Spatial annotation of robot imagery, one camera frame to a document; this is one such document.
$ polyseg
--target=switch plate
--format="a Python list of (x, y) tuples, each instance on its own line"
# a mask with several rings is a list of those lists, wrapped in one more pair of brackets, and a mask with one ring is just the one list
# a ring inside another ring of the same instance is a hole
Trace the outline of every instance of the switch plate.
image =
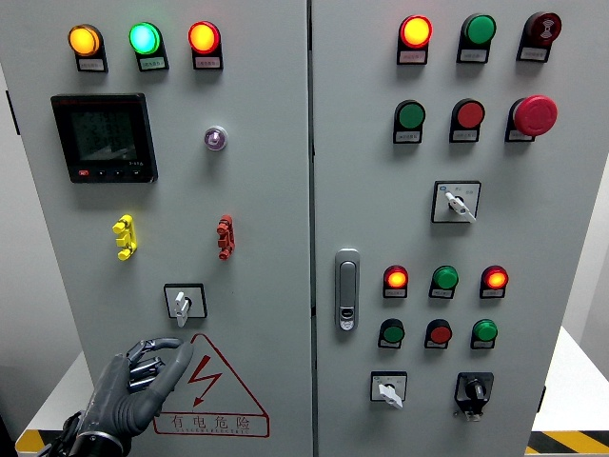
[(165, 292), (165, 303), (170, 318), (178, 318), (173, 304), (175, 303), (175, 297), (180, 292), (183, 292), (185, 297), (190, 299), (188, 319), (207, 317), (206, 293), (203, 284), (165, 284), (163, 291)]
[(469, 224), (467, 219), (450, 208), (445, 194), (450, 192), (455, 197), (461, 197), (474, 217), (477, 217), (481, 186), (480, 181), (436, 181), (434, 201), (431, 207), (431, 222), (434, 224)]
[(390, 385), (396, 391), (396, 394), (406, 400), (406, 383), (408, 374), (405, 371), (372, 371), (370, 373), (370, 401), (384, 402), (383, 396), (379, 392), (380, 385)]

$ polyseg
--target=red push button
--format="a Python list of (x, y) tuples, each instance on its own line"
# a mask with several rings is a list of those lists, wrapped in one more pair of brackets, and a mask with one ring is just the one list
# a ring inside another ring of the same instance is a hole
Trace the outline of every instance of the red push button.
[(562, 30), (562, 22), (554, 12), (538, 12), (533, 14), (524, 25), (531, 44), (549, 46), (556, 40)]
[(550, 130), (559, 116), (556, 103), (545, 95), (531, 95), (514, 109), (514, 125), (521, 133), (539, 136)]

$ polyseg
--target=robotic hand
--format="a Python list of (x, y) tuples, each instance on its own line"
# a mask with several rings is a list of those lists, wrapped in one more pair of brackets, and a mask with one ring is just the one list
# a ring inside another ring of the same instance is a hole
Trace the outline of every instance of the robotic hand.
[[(162, 348), (177, 349), (173, 362), (165, 365), (159, 357), (140, 362), (145, 353)], [(128, 455), (131, 438), (160, 412), (191, 358), (192, 345), (177, 338), (140, 341), (127, 354), (115, 355), (95, 386), (69, 455)]]

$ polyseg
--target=yellow and black hazard tape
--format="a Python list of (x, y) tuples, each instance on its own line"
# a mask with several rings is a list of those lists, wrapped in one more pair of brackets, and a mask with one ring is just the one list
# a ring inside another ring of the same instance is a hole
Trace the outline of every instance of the yellow and black hazard tape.
[(26, 430), (17, 440), (15, 449), (21, 453), (37, 453), (61, 433), (61, 430)]
[(609, 431), (534, 431), (527, 454), (609, 454)]

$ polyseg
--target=gray metal panel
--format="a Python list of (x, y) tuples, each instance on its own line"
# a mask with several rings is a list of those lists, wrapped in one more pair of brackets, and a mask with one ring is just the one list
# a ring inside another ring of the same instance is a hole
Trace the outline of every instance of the gray metal panel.
[[(522, 455), (577, 267), (605, 163), (609, 49), (602, 1), (313, 1), (316, 274), (320, 456)], [(545, 65), (515, 61), (524, 22), (551, 10), (562, 34)], [(462, 21), (484, 12), (497, 21), (489, 63), (455, 63)], [(402, 20), (434, 25), (429, 63), (397, 68)], [(556, 100), (557, 124), (533, 144), (503, 143), (517, 99)], [(449, 145), (450, 114), (462, 98), (486, 108), (481, 140)], [(426, 110), (423, 141), (392, 145), (395, 107)], [(432, 225), (436, 180), (480, 180), (478, 222)], [(361, 256), (360, 323), (334, 326), (334, 255)], [(405, 301), (384, 300), (384, 269), (404, 265)], [(481, 301), (482, 271), (510, 274), (506, 297)], [(427, 297), (441, 265), (460, 274), (455, 299)], [(382, 321), (406, 331), (400, 350), (377, 348)], [(448, 350), (423, 348), (427, 324), (446, 319)], [(496, 348), (472, 351), (481, 318), (499, 326)], [(406, 370), (404, 409), (369, 401), (372, 370)], [(479, 423), (453, 417), (460, 371), (492, 371), (493, 394)]]
[[(222, 34), (223, 72), (192, 69), (187, 31), (199, 20)], [(128, 31), (140, 21), (161, 30), (169, 72), (137, 70)], [(82, 23), (104, 35), (107, 75), (76, 71), (67, 35)], [(150, 427), (131, 455), (310, 455), (305, 1), (3, 1), (0, 58), (93, 378), (140, 338), (202, 332), (270, 417), (267, 439), (162, 436)], [(158, 182), (73, 185), (50, 97), (138, 91)], [(221, 152), (203, 145), (213, 125), (228, 132)], [(134, 217), (139, 248), (121, 263), (111, 227), (124, 213)], [(225, 213), (237, 246), (223, 263), (215, 229)], [(196, 282), (206, 286), (208, 318), (178, 329), (163, 285)], [(235, 392), (223, 386), (208, 395), (231, 403)], [(192, 405), (181, 392), (172, 404)]]

